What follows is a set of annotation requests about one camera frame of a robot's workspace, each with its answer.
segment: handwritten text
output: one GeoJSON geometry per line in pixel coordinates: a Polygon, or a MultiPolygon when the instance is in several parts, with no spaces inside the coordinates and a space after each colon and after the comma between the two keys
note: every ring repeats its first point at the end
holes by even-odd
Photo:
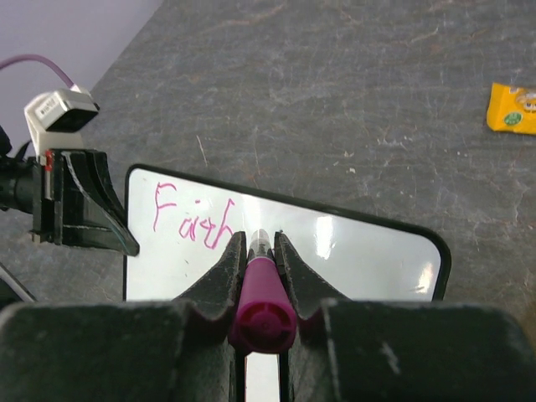
{"type": "MultiPolygon", "coordinates": [[[[177,203],[160,204],[159,198],[162,195],[161,190],[164,188],[169,188],[175,193],[177,192],[177,188],[172,183],[157,184],[154,192],[154,203],[156,208],[156,213],[152,224],[152,230],[154,232],[157,231],[157,224],[158,220],[160,219],[161,211],[163,209],[178,207],[177,203]]],[[[195,200],[196,204],[199,204],[200,202],[200,199],[195,200]]],[[[201,218],[199,216],[196,216],[195,218],[184,218],[178,227],[178,234],[183,239],[190,239],[193,242],[197,241],[198,239],[203,240],[203,244],[206,248],[214,250],[216,247],[218,247],[219,241],[225,234],[228,234],[230,237],[234,233],[227,224],[229,212],[233,206],[235,206],[235,201],[233,201],[231,198],[228,198],[221,219],[213,220],[210,216],[207,218],[201,218]]]]}

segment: yellow snack package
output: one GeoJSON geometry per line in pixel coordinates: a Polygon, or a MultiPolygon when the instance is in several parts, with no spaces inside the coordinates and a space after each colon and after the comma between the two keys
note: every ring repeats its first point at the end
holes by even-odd
{"type": "Polygon", "coordinates": [[[486,120],[494,131],[536,135],[536,90],[493,83],[486,120]]]}

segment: pink marker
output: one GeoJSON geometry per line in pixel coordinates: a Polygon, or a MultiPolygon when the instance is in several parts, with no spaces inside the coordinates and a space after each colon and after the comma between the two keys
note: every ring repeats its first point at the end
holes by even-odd
{"type": "Polygon", "coordinates": [[[282,353],[296,337],[296,313],[281,283],[264,230],[253,234],[229,343],[243,353],[282,353]]]}

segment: gray table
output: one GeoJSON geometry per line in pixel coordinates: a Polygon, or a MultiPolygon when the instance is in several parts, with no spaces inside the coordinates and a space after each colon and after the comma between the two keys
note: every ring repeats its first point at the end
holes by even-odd
{"type": "MultiPolygon", "coordinates": [[[[532,0],[167,0],[93,91],[85,139],[120,196],[144,162],[427,226],[453,254],[446,299],[503,307],[536,339],[536,138],[482,124],[493,81],[536,85],[534,15],[532,0]]],[[[37,298],[120,299],[120,256],[3,222],[0,260],[37,298]]]]}

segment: whiteboard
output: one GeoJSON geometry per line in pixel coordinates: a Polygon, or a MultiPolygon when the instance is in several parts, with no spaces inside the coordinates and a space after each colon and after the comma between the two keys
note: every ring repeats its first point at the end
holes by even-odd
{"type": "Polygon", "coordinates": [[[179,296],[241,230],[272,239],[282,230],[316,273],[355,300],[441,298],[450,269],[444,242],[426,229],[155,167],[129,170],[126,210],[140,245],[125,259],[129,301],[179,296]]]}

